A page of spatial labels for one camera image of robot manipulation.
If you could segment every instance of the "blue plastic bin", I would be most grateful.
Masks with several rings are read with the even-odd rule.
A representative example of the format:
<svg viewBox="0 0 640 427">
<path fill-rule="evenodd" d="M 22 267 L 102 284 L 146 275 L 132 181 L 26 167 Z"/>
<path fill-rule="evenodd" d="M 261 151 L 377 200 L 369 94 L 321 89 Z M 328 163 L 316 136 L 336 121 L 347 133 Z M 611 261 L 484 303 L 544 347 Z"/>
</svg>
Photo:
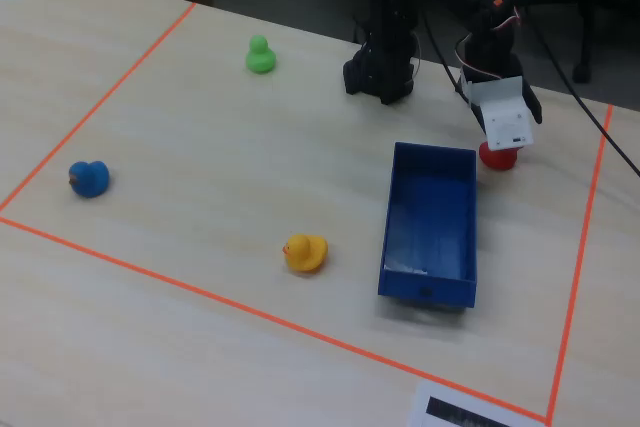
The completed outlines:
<svg viewBox="0 0 640 427">
<path fill-rule="evenodd" d="M 476 283 L 475 151 L 396 143 L 378 294 L 473 307 Z"/>
</svg>

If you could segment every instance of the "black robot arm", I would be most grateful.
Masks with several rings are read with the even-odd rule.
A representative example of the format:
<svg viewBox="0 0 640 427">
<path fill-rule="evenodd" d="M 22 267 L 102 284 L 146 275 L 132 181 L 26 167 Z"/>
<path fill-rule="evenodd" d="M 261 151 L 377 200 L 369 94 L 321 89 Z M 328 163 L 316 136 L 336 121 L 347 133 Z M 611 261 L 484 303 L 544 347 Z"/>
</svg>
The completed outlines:
<svg viewBox="0 0 640 427">
<path fill-rule="evenodd" d="M 370 0 L 367 37 L 354 58 L 343 68 L 348 93 L 365 92 L 392 103 L 413 90 L 416 40 L 412 30 L 418 22 L 422 0 Z M 518 58 L 511 52 L 514 41 L 513 0 L 438 0 L 469 31 L 464 39 L 465 77 L 472 82 L 522 75 Z M 525 81 L 523 97 L 536 122 L 542 122 L 540 103 Z M 484 130 L 482 114 L 473 106 Z"/>
</svg>

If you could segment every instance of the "wooden table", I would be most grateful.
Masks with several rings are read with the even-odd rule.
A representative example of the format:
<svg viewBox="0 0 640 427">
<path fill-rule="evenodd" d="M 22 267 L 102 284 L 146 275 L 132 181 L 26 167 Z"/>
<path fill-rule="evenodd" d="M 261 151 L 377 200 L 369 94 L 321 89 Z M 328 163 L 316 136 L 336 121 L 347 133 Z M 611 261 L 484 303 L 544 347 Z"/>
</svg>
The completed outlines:
<svg viewBox="0 0 640 427">
<path fill-rule="evenodd" d="M 354 45 L 219 10 L 0 10 L 0 420 L 395 426 L 423 378 L 547 424 L 637 420 L 638 179 L 573 99 L 538 89 L 535 145 L 479 165 L 476 307 L 428 312 L 376 287 L 394 143 L 483 141 L 440 66 L 387 107 L 344 93 Z M 640 158 L 640 116 L 588 104 Z M 113 173 L 90 202 L 82 159 Z M 313 278 L 283 264 L 298 231 L 329 240 Z"/>
</svg>

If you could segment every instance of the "black cable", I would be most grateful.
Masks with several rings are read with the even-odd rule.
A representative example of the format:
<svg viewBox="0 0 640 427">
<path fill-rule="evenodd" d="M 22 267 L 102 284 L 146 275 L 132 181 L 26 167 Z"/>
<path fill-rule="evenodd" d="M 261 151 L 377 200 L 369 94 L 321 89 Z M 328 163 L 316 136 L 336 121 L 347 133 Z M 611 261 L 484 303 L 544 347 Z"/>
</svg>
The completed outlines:
<svg viewBox="0 0 640 427">
<path fill-rule="evenodd" d="M 449 70 L 449 64 L 447 64 L 447 61 L 444 60 L 444 55 L 442 55 L 442 52 L 440 51 L 440 47 L 438 47 L 438 43 L 436 42 L 436 39 L 433 36 L 433 32 L 431 31 L 431 26 L 429 25 L 429 21 L 427 20 L 427 15 L 424 13 L 424 8 L 422 7 L 420 8 L 420 15 L 422 16 L 422 22 L 424 22 L 424 28 L 426 29 L 427 35 L 429 36 L 429 42 L 431 42 L 431 45 L 433 46 L 433 50 L 435 50 L 436 55 L 438 56 L 438 59 L 440 59 L 440 63 L 442 64 L 442 67 L 444 67 L 445 72 L 449 76 L 449 80 L 451 80 L 451 83 L 453 84 L 453 88 L 460 95 L 460 97 L 462 97 L 462 99 L 468 104 L 469 99 L 467 99 L 467 96 L 464 95 L 464 93 L 462 92 L 462 88 L 460 87 L 458 82 L 456 82 L 455 79 L 453 78 L 453 75 Z"/>
<path fill-rule="evenodd" d="M 529 11 L 528 6 L 526 6 L 526 5 L 524 6 L 524 11 L 527 13 L 527 21 L 531 25 L 531 28 L 533 29 L 533 32 L 536 34 L 536 37 L 538 38 L 538 42 L 540 42 L 540 44 L 542 44 L 542 47 L 547 52 L 547 56 L 549 57 L 549 60 L 551 61 L 551 63 L 555 67 L 555 69 L 558 72 L 558 75 L 560 76 L 560 79 L 562 80 L 564 85 L 567 87 L 567 89 L 569 90 L 571 95 L 573 95 L 573 97 L 576 99 L 576 102 L 578 102 L 578 105 L 580 107 L 582 107 L 582 110 L 584 110 L 585 114 L 587 114 L 589 116 L 589 118 L 591 119 L 591 122 L 593 122 L 595 124 L 595 126 L 602 133 L 602 135 L 605 137 L 605 139 L 607 139 L 609 144 L 611 144 L 611 147 L 613 147 L 615 149 L 615 151 L 618 152 L 618 154 L 620 154 L 620 157 L 622 157 L 624 159 L 624 161 L 627 164 L 629 164 L 629 167 L 631 167 L 631 170 L 633 170 L 635 172 L 635 174 L 638 177 L 640 177 L 640 170 L 638 169 L 638 167 L 636 167 L 636 165 L 631 161 L 631 159 L 629 157 L 627 157 L 627 154 L 625 154 L 624 151 L 618 146 L 618 144 L 615 143 L 615 141 L 611 138 L 611 136 L 607 133 L 607 131 L 604 130 L 604 127 L 602 127 L 600 122 L 598 122 L 598 119 L 596 119 L 596 117 L 593 115 L 591 110 L 589 110 L 589 107 L 587 107 L 585 105 L 585 103 L 582 101 L 580 96 L 577 94 L 577 92 L 575 91 L 575 89 L 571 85 L 571 82 L 569 82 L 569 79 L 567 79 L 567 76 L 564 75 L 564 72 L 562 71 L 562 68 L 560 67 L 560 64 L 558 63 L 558 59 L 556 59 L 556 56 L 553 54 L 553 52 L 551 52 L 551 48 L 549 47 L 549 44 L 547 43 L 547 41 L 543 37 L 542 32 L 540 31 L 540 29 L 538 27 L 538 24 L 536 23 L 535 19 L 531 15 L 531 12 Z"/>
</svg>

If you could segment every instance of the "orange boundary line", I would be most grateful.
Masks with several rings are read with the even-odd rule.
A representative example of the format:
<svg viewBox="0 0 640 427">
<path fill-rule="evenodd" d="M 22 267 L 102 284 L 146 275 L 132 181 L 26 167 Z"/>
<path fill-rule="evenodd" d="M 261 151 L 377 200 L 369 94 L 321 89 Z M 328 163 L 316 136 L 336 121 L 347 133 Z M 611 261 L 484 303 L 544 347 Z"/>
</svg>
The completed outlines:
<svg viewBox="0 0 640 427">
<path fill-rule="evenodd" d="M 611 117 L 613 117 L 613 105 L 609 104 L 607 108 L 607 117 L 604 121 L 604 130 L 608 131 L 611 125 Z M 553 384 L 551 387 L 551 395 L 549 396 L 549 405 L 547 407 L 547 416 L 545 424 L 551 426 L 553 422 L 553 414 L 556 409 L 556 401 L 558 400 L 558 391 L 560 390 L 560 381 L 562 380 L 562 371 L 564 361 L 567 356 L 567 348 L 569 346 L 569 336 L 571 334 L 571 323 L 573 322 L 573 313 L 576 308 L 576 300 L 578 298 L 578 287 L 580 286 L 580 276 L 582 274 L 582 261 L 584 259 L 584 251 L 587 247 L 587 238 L 589 236 L 589 225 L 591 224 L 591 213 L 593 212 L 593 201 L 596 197 L 598 189 L 598 178 L 600 177 L 600 167 L 602 166 L 602 157 L 604 148 L 607 145 L 607 139 L 604 135 L 600 135 L 600 146 L 598 147 L 598 155 L 596 163 L 593 167 L 593 176 L 591 177 L 591 188 L 589 189 L 589 197 L 584 212 L 584 220 L 582 222 L 582 233 L 580 234 L 580 245 L 578 247 L 578 256 L 576 258 L 576 268 L 573 272 L 573 282 L 571 284 L 571 294 L 569 295 L 569 305 L 567 307 L 567 316 L 564 321 L 564 329 L 562 331 L 562 341 L 560 342 L 560 351 L 558 352 L 558 361 L 556 363 L 556 371 L 553 375 Z"/>
<path fill-rule="evenodd" d="M 418 377 L 422 377 L 423 379 L 427 379 L 427 380 L 431 380 L 433 382 L 437 382 L 439 384 L 442 384 L 446 387 L 450 387 L 452 389 L 458 390 L 460 392 L 463 392 L 465 394 L 471 395 L 473 397 L 476 397 L 478 399 L 490 402 L 492 404 L 498 405 L 500 407 L 503 407 L 505 409 L 511 410 L 513 412 L 516 412 L 520 415 L 523 415 L 525 417 L 529 417 L 533 420 L 537 420 L 539 422 L 544 422 L 545 421 L 545 417 L 540 415 L 540 414 L 535 414 L 533 412 L 530 412 L 526 409 L 523 409 L 522 407 L 518 407 L 517 405 L 511 404 L 509 402 L 506 402 L 504 400 L 500 400 L 497 399 L 495 397 L 492 397 L 490 395 L 487 394 L 483 394 L 482 392 L 478 392 L 477 390 L 473 390 L 470 389 L 468 387 L 465 387 L 463 385 L 457 384 L 455 382 L 451 382 L 450 380 L 446 380 L 443 379 L 442 377 L 438 377 L 432 374 L 429 374 L 427 372 L 424 372 L 422 370 L 418 370 L 415 369 L 413 367 L 410 367 L 406 364 L 402 364 L 400 362 L 397 362 L 395 360 L 389 359 L 387 357 L 383 357 L 381 355 L 375 354 L 373 352 L 370 352 L 368 350 L 362 349 L 360 347 L 356 347 L 354 345 L 348 344 L 346 342 L 343 342 L 341 340 L 338 340 L 334 337 L 330 337 L 328 335 L 322 334 L 320 332 L 316 332 L 314 330 L 308 329 L 306 327 L 303 327 L 301 325 L 298 324 L 294 324 L 293 322 L 290 322 L 288 320 L 282 319 L 280 317 L 276 317 L 275 315 L 269 314 L 267 312 L 263 312 L 262 310 L 258 310 L 254 307 L 250 307 L 248 305 L 242 304 L 240 302 L 237 302 L 235 300 L 232 299 L 228 299 L 227 297 L 223 297 L 221 295 L 218 294 L 214 294 L 213 292 L 209 292 L 207 290 L 201 289 L 200 287 L 196 287 L 194 285 L 191 284 L 187 284 L 186 282 L 182 282 L 180 280 L 174 279 L 172 277 L 168 277 L 166 275 L 162 275 L 159 274 L 157 272 L 154 272 L 152 270 L 148 270 L 148 269 L 144 269 L 142 267 L 138 267 L 137 265 L 131 264 L 129 262 L 125 262 L 123 260 L 119 260 L 116 259 L 115 257 L 111 257 L 110 255 L 106 255 L 106 254 L 102 254 L 100 252 L 96 252 L 95 250 L 92 249 L 88 249 L 86 247 L 83 247 L 81 245 L 75 244 L 73 242 L 70 242 L 68 240 L 65 240 L 61 237 L 57 237 L 55 235 L 52 234 L 48 234 L 46 232 L 43 232 L 41 230 L 38 229 L 34 229 L 33 227 L 29 227 L 23 224 L 20 224 L 18 222 L 15 222 L 13 220 L 9 220 L 6 219 L 4 217 L 0 217 L 0 222 L 6 225 L 9 225 L 11 227 L 15 227 L 17 229 L 20 229 L 22 231 L 25 232 L 29 232 L 30 234 L 34 234 L 37 235 L 39 237 L 42 237 L 44 239 L 50 240 L 52 242 L 56 242 L 58 244 L 64 245 L 66 247 L 69 247 L 71 249 L 77 250 L 78 252 L 82 252 L 84 254 L 88 254 L 91 255 L 92 257 L 96 257 L 98 259 L 104 260 L 106 262 L 118 265 L 120 267 L 123 267 L 125 269 L 131 270 L 133 272 L 137 272 L 138 274 L 142 274 L 145 275 L 147 277 L 151 277 L 152 279 L 155 280 L 159 280 L 160 282 L 165 282 L 167 284 L 171 284 L 175 287 L 179 287 L 180 289 L 192 292 L 194 294 L 197 295 L 201 295 L 203 297 L 207 297 L 208 299 L 211 300 L 215 300 L 216 302 L 220 302 L 222 304 L 228 305 L 230 307 L 236 308 L 238 310 L 241 310 L 243 312 L 246 312 L 248 314 L 251 315 L 255 315 L 256 317 L 260 317 L 264 320 L 268 320 L 269 322 L 273 322 L 275 324 L 278 324 L 282 327 L 286 327 L 288 329 L 291 330 L 295 330 L 296 332 L 299 332 L 303 335 L 307 335 L 309 337 L 313 337 L 314 339 L 318 339 L 321 340 L 323 342 L 326 342 L 328 344 L 334 345 L 336 347 L 339 347 L 341 349 L 344 350 L 348 350 L 349 352 L 352 352 L 354 354 L 357 355 L 361 355 L 362 357 L 366 357 L 370 360 L 376 361 L 376 362 L 380 362 L 381 364 L 385 364 L 388 365 L 390 367 L 394 367 L 396 369 L 399 370 L 403 370 L 405 372 L 408 372 L 409 374 L 413 374 L 416 375 Z"/>
<path fill-rule="evenodd" d="M 178 27 L 178 25 L 180 25 L 182 23 L 182 21 L 184 19 L 187 18 L 187 16 L 191 13 L 191 11 L 193 10 L 193 8 L 196 6 L 195 3 L 191 4 L 187 10 L 185 10 L 182 15 L 180 15 L 180 17 L 178 17 L 178 19 L 171 24 L 171 26 L 160 36 L 158 37 L 158 39 L 151 45 L 151 47 L 149 47 L 147 49 L 147 51 L 142 54 L 142 57 L 140 57 L 130 68 L 129 70 L 127 70 L 125 72 L 125 74 L 120 77 L 120 80 L 118 80 L 118 82 L 116 82 L 114 84 L 113 87 L 111 87 L 109 89 L 109 91 L 104 94 L 104 96 L 98 101 L 98 103 L 96 105 L 93 106 L 93 108 L 87 112 L 85 114 L 85 116 L 80 120 L 80 122 L 78 122 L 75 127 L 73 129 L 71 129 L 71 131 L 64 136 L 64 138 L 58 143 L 58 145 L 56 145 L 53 150 L 51 152 L 49 152 L 47 154 L 47 156 L 42 159 L 40 161 L 40 163 L 36 166 L 35 169 L 33 169 L 31 171 L 31 173 L 29 175 L 27 175 L 27 177 L 20 182 L 20 185 L 18 185 L 18 187 L 15 188 L 15 190 L 13 192 L 11 192 L 11 194 L 9 194 L 9 197 L 7 197 L 5 199 L 4 202 L 2 202 L 2 204 L 0 204 L 0 212 L 2 210 L 4 210 L 4 208 L 9 205 L 9 203 L 11 203 L 11 201 L 13 199 L 15 199 L 17 197 L 17 195 L 22 191 L 22 189 L 24 189 L 26 187 L 26 185 L 31 182 L 31 180 L 38 174 L 38 172 L 40 172 L 40 170 L 42 170 L 42 168 L 47 164 L 47 162 L 49 162 L 51 160 L 51 158 L 56 155 L 58 153 L 58 151 L 64 146 L 64 144 L 66 144 L 69 139 L 71 139 L 71 137 L 73 137 L 73 135 L 80 129 L 80 127 L 82 127 L 87 120 L 89 120 L 91 118 L 91 116 L 93 114 L 96 113 L 96 111 L 102 106 L 102 104 L 104 104 L 109 97 L 111 97 L 113 95 L 113 93 L 118 90 L 118 88 L 122 85 L 122 83 L 127 80 L 127 78 L 138 68 L 140 67 L 140 64 L 142 64 L 147 57 L 149 57 L 151 55 L 151 53 L 156 50 L 156 48 L 169 36 L 169 34 L 171 34 L 171 32 L 173 32 L 176 27 Z"/>
</svg>

